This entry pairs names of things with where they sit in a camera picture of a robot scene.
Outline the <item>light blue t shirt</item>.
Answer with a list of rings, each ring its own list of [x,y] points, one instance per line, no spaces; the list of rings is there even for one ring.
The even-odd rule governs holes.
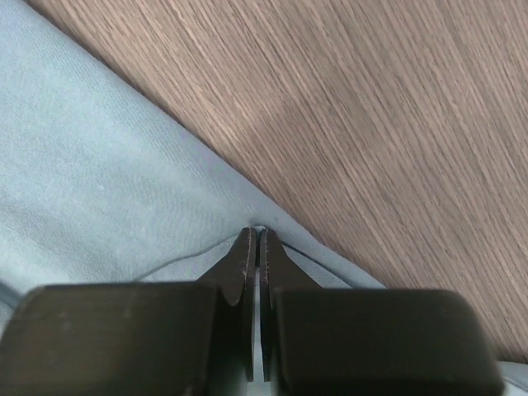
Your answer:
[[[2,318],[247,226],[329,285],[461,293],[525,390],[526,2],[2,2]]]

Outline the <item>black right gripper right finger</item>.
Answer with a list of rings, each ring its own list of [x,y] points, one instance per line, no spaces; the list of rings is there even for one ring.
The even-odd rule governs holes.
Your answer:
[[[263,375],[274,395],[500,395],[470,304],[448,290],[329,289],[260,242]]]

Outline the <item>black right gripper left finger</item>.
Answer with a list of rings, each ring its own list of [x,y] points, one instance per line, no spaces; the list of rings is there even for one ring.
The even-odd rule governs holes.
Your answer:
[[[191,281],[47,285],[1,339],[4,395],[244,395],[257,233]]]

